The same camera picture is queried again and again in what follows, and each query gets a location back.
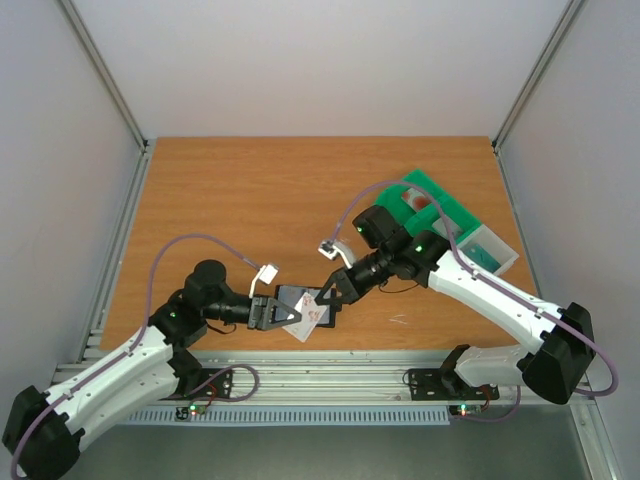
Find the white card red print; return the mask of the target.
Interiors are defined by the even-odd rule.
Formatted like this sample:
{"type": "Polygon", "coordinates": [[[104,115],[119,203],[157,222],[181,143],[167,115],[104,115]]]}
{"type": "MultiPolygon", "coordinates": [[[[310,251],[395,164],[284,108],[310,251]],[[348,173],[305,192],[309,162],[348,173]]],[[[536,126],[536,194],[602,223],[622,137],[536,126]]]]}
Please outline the white card red print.
{"type": "Polygon", "coordinates": [[[296,340],[305,343],[328,309],[326,305],[318,305],[311,294],[304,293],[295,305],[295,310],[301,315],[300,321],[285,326],[284,330],[296,340]]]}

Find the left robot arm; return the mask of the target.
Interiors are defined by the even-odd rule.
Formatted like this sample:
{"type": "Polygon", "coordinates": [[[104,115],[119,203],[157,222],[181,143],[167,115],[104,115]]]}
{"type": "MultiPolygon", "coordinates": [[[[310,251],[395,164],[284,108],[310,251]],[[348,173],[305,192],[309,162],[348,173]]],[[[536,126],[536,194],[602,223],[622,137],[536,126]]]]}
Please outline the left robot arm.
{"type": "Polygon", "coordinates": [[[189,348],[211,320],[269,331],[301,315],[272,296],[234,292],[226,268],[198,263],[140,329],[110,354],[46,390],[30,385],[12,403],[2,435],[14,479],[59,479],[99,436],[156,400],[189,398],[201,388],[202,366],[189,348]]]}

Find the black leather card holder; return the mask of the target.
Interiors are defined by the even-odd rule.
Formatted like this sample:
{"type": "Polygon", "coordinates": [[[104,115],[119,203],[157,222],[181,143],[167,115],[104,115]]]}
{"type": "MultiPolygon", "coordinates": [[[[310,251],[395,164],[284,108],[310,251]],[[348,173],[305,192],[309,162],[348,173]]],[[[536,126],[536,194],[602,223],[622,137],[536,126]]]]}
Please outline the black leather card holder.
{"type": "MultiPolygon", "coordinates": [[[[295,306],[304,294],[310,294],[316,297],[320,293],[319,287],[301,286],[301,285],[277,285],[276,298],[288,306],[295,306]]],[[[341,311],[340,306],[330,305],[328,310],[324,312],[319,319],[318,328],[334,328],[336,326],[337,314],[341,311]]]]}

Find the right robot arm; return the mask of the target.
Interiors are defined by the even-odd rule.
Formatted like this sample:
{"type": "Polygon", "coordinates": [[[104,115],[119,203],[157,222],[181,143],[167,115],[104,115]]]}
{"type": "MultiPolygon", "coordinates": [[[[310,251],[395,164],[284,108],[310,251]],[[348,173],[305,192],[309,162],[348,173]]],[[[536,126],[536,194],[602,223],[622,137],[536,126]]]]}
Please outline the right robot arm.
{"type": "Polygon", "coordinates": [[[410,234],[383,206],[359,214],[353,225],[370,253],[356,258],[336,240],[318,251],[341,258],[315,301],[341,308],[396,277],[466,305],[516,340],[516,345],[455,347],[439,368],[442,389],[457,399],[483,386],[526,386],[542,399],[565,404],[595,357],[591,316],[572,303],[561,308],[531,296],[464,257],[431,230],[410,234]]]}

